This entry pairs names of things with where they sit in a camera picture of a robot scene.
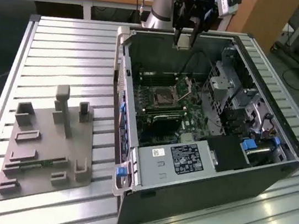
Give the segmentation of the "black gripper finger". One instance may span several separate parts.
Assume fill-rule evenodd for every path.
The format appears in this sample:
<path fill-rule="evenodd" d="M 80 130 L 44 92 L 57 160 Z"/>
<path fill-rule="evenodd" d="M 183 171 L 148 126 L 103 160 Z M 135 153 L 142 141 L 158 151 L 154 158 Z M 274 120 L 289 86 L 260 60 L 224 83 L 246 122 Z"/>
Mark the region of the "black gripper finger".
<path fill-rule="evenodd" d="M 174 45 L 177 46 L 185 18 L 185 0 L 174 0 L 172 8 L 172 27 L 174 28 Z"/>
<path fill-rule="evenodd" d="M 194 29 L 190 37 L 190 47 L 194 46 L 197 36 L 202 32 L 207 32 L 210 28 L 210 20 L 212 16 L 212 10 L 209 10 L 205 15 L 197 18 L 195 21 Z"/>

